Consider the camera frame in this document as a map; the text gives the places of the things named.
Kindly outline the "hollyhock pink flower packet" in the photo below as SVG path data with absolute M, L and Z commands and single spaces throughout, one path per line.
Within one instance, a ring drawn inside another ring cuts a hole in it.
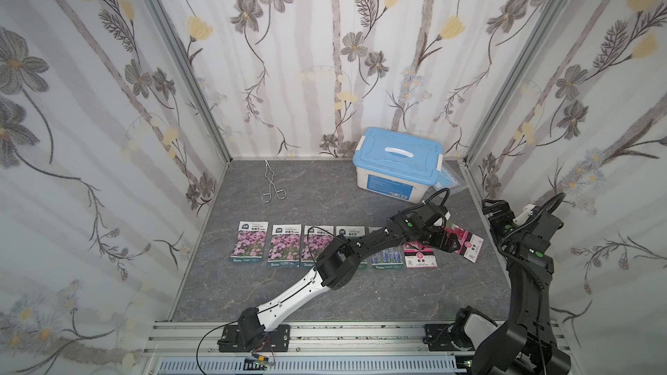
M 450 222 L 446 225 L 446 230 L 456 237 L 457 243 L 454 246 L 454 252 L 466 260 L 476 263 L 484 240 L 476 234 Z

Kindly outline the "pink back seed packet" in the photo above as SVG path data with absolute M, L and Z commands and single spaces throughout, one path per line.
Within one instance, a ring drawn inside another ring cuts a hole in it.
M 437 267 L 434 250 L 418 242 L 404 245 L 404 258 L 408 269 L 431 269 Z

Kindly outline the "lavender seed packet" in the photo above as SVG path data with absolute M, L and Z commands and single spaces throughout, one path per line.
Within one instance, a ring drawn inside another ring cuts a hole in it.
M 372 255 L 369 262 L 373 270 L 393 270 L 405 267 L 403 247 L 384 249 Z
M 354 253 L 359 238 L 366 234 L 367 229 L 363 226 L 338 226 L 335 230 L 336 239 L 341 243 L 338 256 L 341 260 L 345 260 Z

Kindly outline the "pink phlox seed packet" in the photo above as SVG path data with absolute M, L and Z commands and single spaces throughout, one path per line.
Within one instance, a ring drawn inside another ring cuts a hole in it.
M 303 266 L 314 264 L 316 258 L 329 245 L 335 234 L 334 226 L 305 226 L 303 229 L 302 253 L 300 263 Z

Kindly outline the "purple flower seed packet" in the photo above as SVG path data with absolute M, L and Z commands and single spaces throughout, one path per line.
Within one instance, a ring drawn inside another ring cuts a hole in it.
M 240 222 L 237 241 L 230 261 L 234 263 L 261 263 L 267 239 L 268 222 Z

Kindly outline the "white cosmos seed packet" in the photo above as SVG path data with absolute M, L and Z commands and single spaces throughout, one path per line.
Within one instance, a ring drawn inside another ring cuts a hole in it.
M 300 267 L 301 225 L 274 225 L 272 229 L 269 267 Z

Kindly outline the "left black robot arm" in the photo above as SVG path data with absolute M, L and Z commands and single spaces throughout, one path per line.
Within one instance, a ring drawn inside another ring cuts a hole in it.
M 456 235 L 446 230 L 449 212 L 445 203 L 450 193 L 448 187 L 438 190 L 426 201 L 391 216 L 385 227 L 355 240 L 342 235 L 333 237 L 297 283 L 272 300 L 244 310 L 237 320 L 224 325 L 222 337 L 217 341 L 219 351 L 261 350 L 288 316 L 309 300 L 343 288 L 361 262 L 376 253 L 413 243 L 447 253 L 459 250 Z

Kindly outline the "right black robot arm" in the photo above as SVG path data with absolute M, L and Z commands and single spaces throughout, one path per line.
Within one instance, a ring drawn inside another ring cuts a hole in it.
M 482 201 L 495 247 L 507 262 L 511 298 L 505 323 L 475 347 L 473 374 L 570 372 L 571 358 L 559 349 L 552 331 L 549 291 L 555 267 L 546 254 L 552 236 L 564 226 L 554 211 L 565 198 L 558 193 L 521 215 L 507 201 Z

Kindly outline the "clear bag of masks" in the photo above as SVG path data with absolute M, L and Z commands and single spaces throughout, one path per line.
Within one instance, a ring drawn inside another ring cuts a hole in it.
M 435 190 L 450 189 L 450 194 L 453 195 L 468 189 L 468 184 L 456 162 L 443 161 L 438 180 L 433 188 Z

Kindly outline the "blue lid storage box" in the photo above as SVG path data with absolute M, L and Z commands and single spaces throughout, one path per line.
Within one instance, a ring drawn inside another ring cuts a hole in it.
M 439 142 L 383 128 L 368 128 L 353 157 L 360 189 L 410 203 L 420 202 L 442 170 Z

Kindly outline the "metal scissor tongs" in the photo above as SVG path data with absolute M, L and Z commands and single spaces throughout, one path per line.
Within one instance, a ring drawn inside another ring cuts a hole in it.
M 285 189 L 279 189 L 275 184 L 275 171 L 271 167 L 268 160 L 264 161 L 265 173 L 264 177 L 267 180 L 267 191 L 262 194 L 261 201 L 262 203 L 270 203 L 272 199 L 276 198 L 278 200 L 285 200 L 287 198 L 287 191 Z

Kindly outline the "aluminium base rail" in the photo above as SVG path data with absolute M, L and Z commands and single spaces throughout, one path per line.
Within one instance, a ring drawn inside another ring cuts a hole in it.
M 143 349 L 143 373 L 155 374 L 164 358 L 256 360 L 249 352 L 220 352 L 222 327 L 220 322 L 156 323 Z M 429 344 L 433 335 L 428 330 L 425 321 L 292 322 L 283 340 L 287 348 L 269 347 L 263 352 L 267 360 L 258 363 L 268 366 L 283 356 L 453 356 L 469 373 L 474 354 Z

